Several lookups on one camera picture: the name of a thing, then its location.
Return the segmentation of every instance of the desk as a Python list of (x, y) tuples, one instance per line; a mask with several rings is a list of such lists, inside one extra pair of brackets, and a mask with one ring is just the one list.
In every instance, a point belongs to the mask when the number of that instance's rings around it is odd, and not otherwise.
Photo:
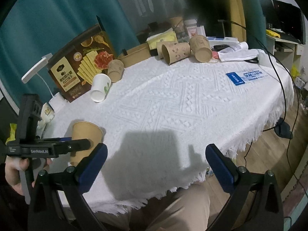
[[(271, 52), (275, 57), (278, 58), (279, 61), (288, 69), (291, 70), (292, 65), (299, 69), (300, 67), (300, 58), (304, 52), (305, 45), (298, 44), (297, 42), (283, 40), (278, 37), (272, 37), (266, 35), (267, 40), (267, 49)], [(284, 49), (281, 51), (276, 51), (275, 43), (282, 43)]]
[[(266, 123), (277, 122), (284, 100), (272, 68), (259, 66), (270, 75), (240, 86), (226, 76), (252, 68), (258, 65), (198, 63), (194, 57), (168, 66), (151, 57), (126, 68), (103, 102), (86, 93), (68, 104), (44, 137), (71, 136), (76, 121), (104, 128), (108, 158), (84, 198), (93, 211), (140, 208), (148, 198), (205, 180), (208, 144), (235, 157)], [(277, 71), (290, 105), (292, 81), (281, 66)], [(55, 159), (50, 172), (63, 171), (68, 161), (69, 155)], [(64, 194), (60, 198), (67, 206)]]

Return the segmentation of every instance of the person's leg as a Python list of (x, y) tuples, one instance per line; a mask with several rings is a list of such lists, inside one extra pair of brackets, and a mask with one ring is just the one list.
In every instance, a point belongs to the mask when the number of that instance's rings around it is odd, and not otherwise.
[(205, 231), (208, 225), (210, 199), (204, 185), (192, 184), (179, 189), (173, 202), (149, 225), (146, 231)]
[(129, 212), (125, 214), (114, 215), (114, 214), (107, 214), (104, 212), (96, 212), (95, 216), (101, 222), (105, 222), (123, 231), (129, 231), (131, 209), (129, 209)]

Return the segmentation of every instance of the teal curtain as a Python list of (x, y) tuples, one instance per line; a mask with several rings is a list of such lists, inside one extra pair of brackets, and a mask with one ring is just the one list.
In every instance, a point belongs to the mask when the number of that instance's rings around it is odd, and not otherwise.
[[(242, 0), (246, 28), (266, 46), (265, 19), (260, 0)], [(247, 32), (247, 43), (251, 49), (260, 49), (254, 37)]]
[[(97, 23), (98, 15), (119, 54), (139, 44), (118, 0), (18, 0), (0, 28), (0, 79), (19, 106), (24, 93), (37, 93), (43, 102), (51, 95), (35, 75), (27, 84), (21, 77), (42, 56), (55, 54), (70, 40)], [(39, 74), (53, 90), (43, 68)]]

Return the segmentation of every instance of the hand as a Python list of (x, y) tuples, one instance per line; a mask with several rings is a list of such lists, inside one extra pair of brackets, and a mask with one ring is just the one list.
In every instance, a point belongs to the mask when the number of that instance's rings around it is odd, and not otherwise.
[[(51, 159), (46, 159), (44, 169), (48, 170), (49, 165), (52, 163)], [(29, 159), (22, 159), (19, 157), (7, 157), (5, 161), (5, 179), (7, 183), (20, 195), (23, 194), (19, 171), (25, 171), (29, 167)]]

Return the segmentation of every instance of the white desk lamp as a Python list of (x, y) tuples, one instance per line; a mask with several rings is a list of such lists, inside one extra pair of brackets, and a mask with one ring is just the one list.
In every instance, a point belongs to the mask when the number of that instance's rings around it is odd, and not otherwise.
[(38, 72), (45, 67), (48, 64), (48, 60), (52, 57), (52, 54), (48, 54), (42, 57), (42, 59), (36, 63), (22, 78), (22, 82), (23, 83), (27, 83), (32, 77), (34, 77), (35, 75), (38, 75), (43, 82), (45, 83), (45, 85), (47, 86), (50, 94), (52, 95), (52, 98), (49, 101), (50, 106), (53, 108), (53, 110), (55, 111), (55, 113), (59, 112), (61, 108), (63, 108), (65, 106), (65, 104), (68, 102), (67, 100), (65, 100), (61, 94), (58, 92), (57, 94), (53, 95), (51, 92), (50, 87), (47, 85), (47, 83), (45, 82), (45, 80), (43, 79), (43, 77), (41, 77)]

